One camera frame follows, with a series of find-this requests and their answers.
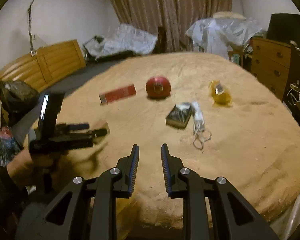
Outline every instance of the wooden dresser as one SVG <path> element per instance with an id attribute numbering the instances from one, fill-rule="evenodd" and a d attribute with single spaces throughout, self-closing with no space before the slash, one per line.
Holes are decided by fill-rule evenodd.
<path id="1" fill-rule="evenodd" d="M 288 80 L 291 45 L 253 38 L 251 73 L 280 100 Z"/>

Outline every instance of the white plastic sheet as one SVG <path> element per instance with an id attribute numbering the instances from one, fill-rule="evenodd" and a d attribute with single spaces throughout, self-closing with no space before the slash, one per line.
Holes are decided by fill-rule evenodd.
<path id="1" fill-rule="evenodd" d="M 100 43 L 92 39 L 85 44 L 85 48 L 90 55 L 96 58 L 114 55 L 127 50 L 145 55 L 153 51 L 157 38 L 157 36 L 136 29 L 132 25 L 121 24 L 112 37 L 104 38 Z"/>
<path id="2" fill-rule="evenodd" d="M 287 240 L 300 224 L 300 194 L 295 203 L 270 225 L 280 240 Z"/>
<path id="3" fill-rule="evenodd" d="M 229 59 L 229 50 L 243 49 L 252 36 L 262 32 L 262 28 L 251 18 L 248 20 L 207 18 L 196 21 L 186 31 L 186 36 L 203 47 L 204 52 Z"/>

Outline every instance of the small yellow package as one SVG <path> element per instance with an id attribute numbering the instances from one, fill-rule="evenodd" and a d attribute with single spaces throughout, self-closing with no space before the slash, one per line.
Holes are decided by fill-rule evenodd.
<path id="1" fill-rule="evenodd" d="M 214 102 L 221 106 L 231 106 L 232 98 L 229 90 L 222 86 L 219 80 L 213 80 L 209 84 L 211 89 L 211 96 L 214 99 Z"/>

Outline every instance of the red rectangular box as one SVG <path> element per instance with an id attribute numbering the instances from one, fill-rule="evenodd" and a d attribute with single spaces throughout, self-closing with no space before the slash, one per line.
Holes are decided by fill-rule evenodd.
<path id="1" fill-rule="evenodd" d="M 104 94 L 100 94 L 100 100 L 101 104 L 108 104 L 110 102 L 119 100 L 121 98 L 126 98 L 136 95 L 136 89 L 134 85 L 129 85 L 126 87 L 118 88 L 109 92 L 106 92 Z"/>

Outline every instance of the wooden headboard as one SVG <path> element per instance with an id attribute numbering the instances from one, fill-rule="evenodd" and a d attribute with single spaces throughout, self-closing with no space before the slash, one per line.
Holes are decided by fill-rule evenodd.
<path id="1" fill-rule="evenodd" d="M 39 48 L 36 56 L 28 53 L 6 65 L 0 70 L 0 81 L 22 80 L 41 92 L 85 66 L 77 40 L 65 41 Z M 8 114 L 3 108 L 2 113 L 8 123 Z"/>

